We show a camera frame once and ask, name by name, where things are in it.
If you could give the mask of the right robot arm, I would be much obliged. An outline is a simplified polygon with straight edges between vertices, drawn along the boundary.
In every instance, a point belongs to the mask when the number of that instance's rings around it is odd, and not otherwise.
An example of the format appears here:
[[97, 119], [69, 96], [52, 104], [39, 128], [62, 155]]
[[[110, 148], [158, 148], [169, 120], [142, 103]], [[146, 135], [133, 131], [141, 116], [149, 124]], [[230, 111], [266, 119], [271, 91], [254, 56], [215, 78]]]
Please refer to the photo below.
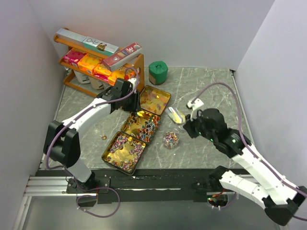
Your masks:
[[215, 148], [241, 165], [257, 182], [230, 169], [217, 167], [210, 175], [210, 187], [223, 188], [244, 196], [264, 209], [276, 224], [286, 226], [307, 197], [307, 189], [297, 186], [274, 169], [239, 130], [228, 128], [218, 109], [194, 109], [186, 116], [184, 129], [191, 138], [202, 136]]

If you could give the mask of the tin of round lollipops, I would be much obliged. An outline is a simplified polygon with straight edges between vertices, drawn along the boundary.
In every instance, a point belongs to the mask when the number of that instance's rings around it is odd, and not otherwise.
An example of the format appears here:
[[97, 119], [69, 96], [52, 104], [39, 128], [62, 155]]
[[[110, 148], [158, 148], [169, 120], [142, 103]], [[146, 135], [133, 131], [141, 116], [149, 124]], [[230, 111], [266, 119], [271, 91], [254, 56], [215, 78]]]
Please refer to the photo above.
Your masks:
[[150, 112], [141, 110], [130, 113], [124, 122], [121, 131], [149, 144], [160, 125], [161, 117]]

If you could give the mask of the tin of pastel candies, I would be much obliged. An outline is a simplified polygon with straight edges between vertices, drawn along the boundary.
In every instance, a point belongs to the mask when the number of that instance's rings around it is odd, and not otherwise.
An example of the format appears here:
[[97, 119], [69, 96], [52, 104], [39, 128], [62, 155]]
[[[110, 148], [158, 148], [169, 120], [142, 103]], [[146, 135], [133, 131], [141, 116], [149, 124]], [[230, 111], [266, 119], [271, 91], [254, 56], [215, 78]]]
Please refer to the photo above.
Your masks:
[[170, 98], [170, 93], [146, 85], [140, 94], [141, 108], [155, 115], [162, 115]]

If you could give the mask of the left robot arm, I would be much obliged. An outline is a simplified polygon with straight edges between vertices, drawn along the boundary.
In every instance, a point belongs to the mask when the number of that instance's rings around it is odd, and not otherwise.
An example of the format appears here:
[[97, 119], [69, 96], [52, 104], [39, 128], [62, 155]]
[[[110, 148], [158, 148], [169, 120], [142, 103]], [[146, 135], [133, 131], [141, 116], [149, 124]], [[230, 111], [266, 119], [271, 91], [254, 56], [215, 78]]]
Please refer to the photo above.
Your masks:
[[43, 153], [47, 159], [59, 162], [77, 181], [85, 193], [96, 187], [95, 175], [81, 159], [82, 136], [98, 120], [122, 109], [137, 112], [141, 109], [138, 79], [117, 79], [114, 86], [98, 94], [94, 100], [72, 117], [48, 125]]

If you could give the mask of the metal candy scoop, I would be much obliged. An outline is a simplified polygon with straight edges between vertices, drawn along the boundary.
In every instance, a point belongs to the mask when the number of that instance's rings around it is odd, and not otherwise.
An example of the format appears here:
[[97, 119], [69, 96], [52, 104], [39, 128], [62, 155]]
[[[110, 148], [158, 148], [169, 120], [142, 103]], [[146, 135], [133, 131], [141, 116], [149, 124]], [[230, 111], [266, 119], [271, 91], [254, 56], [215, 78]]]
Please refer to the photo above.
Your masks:
[[175, 123], [178, 125], [183, 125], [186, 122], [186, 118], [185, 115], [177, 110], [176, 108], [173, 107], [168, 107], [166, 110], [166, 113], [168, 115], [168, 117]]

